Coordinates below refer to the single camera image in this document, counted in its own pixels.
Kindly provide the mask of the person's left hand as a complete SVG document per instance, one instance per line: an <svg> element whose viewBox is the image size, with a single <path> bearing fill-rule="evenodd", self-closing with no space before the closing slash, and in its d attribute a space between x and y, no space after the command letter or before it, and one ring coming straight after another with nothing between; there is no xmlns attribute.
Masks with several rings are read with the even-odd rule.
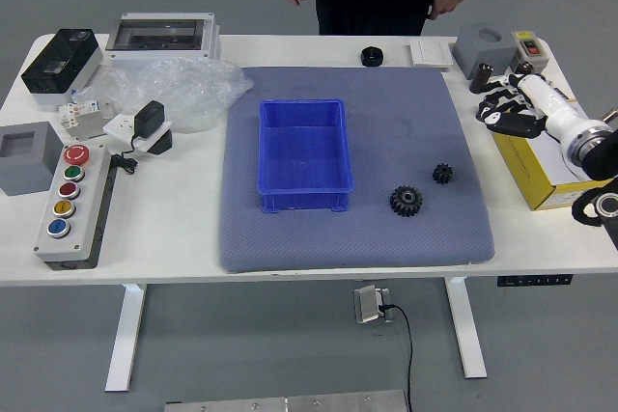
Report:
<svg viewBox="0 0 618 412"><path fill-rule="evenodd" d="M464 0L433 0L427 18L436 20L442 14L453 12Z"/></svg>

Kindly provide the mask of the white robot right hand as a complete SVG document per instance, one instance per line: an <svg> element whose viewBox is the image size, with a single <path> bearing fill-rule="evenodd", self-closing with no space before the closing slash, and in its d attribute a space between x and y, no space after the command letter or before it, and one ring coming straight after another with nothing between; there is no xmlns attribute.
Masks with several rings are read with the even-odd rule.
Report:
<svg viewBox="0 0 618 412"><path fill-rule="evenodd" d="M532 139L545 131L571 142L593 126L539 74L500 77L482 92L477 119L496 133Z"/></svg>

